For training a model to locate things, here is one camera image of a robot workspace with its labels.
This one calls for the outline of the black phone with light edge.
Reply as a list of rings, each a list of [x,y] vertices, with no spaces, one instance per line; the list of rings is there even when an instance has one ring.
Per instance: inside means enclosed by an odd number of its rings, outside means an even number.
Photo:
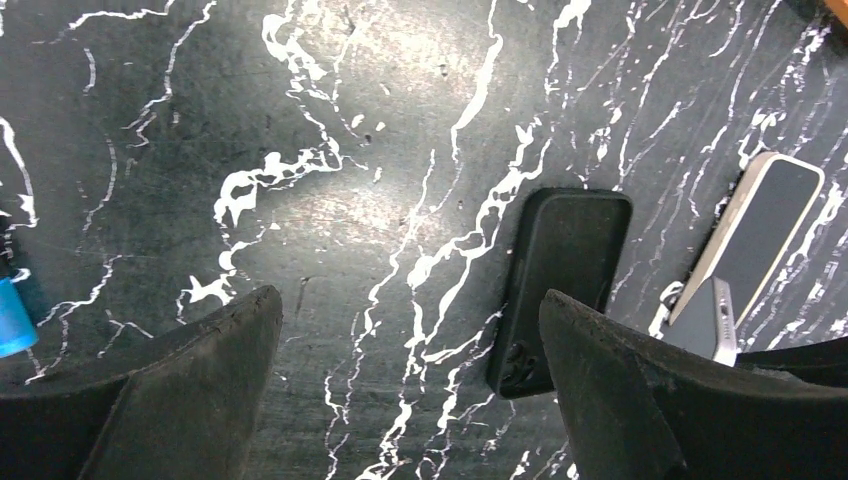
[[[712,276],[686,299],[680,297],[662,340],[688,353],[733,367],[737,359],[735,315],[729,284]]]

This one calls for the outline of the black phone case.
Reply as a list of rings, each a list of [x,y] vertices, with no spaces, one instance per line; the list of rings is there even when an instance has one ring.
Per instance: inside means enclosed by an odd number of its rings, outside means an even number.
[[[539,330],[546,293],[603,312],[627,239],[631,199],[620,192],[543,188],[520,216],[487,382],[502,399],[553,391]]]

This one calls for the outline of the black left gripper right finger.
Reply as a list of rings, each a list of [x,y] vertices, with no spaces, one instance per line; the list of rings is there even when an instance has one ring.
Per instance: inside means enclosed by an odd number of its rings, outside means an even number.
[[[556,290],[539,327],[583,479],[847,475],[847,387],[728,367]]]

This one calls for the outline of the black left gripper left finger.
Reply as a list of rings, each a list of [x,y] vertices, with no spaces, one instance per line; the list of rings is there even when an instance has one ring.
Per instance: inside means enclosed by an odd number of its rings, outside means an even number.
[[[260,287],[113,356],[1,387],[5,479],[240,479],[283,325]]]

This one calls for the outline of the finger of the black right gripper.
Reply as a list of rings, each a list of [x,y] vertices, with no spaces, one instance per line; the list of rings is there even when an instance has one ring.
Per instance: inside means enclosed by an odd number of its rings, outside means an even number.
[[[769,377],[847,387],[847,338],[779,350],[741,353],[736,368]]]

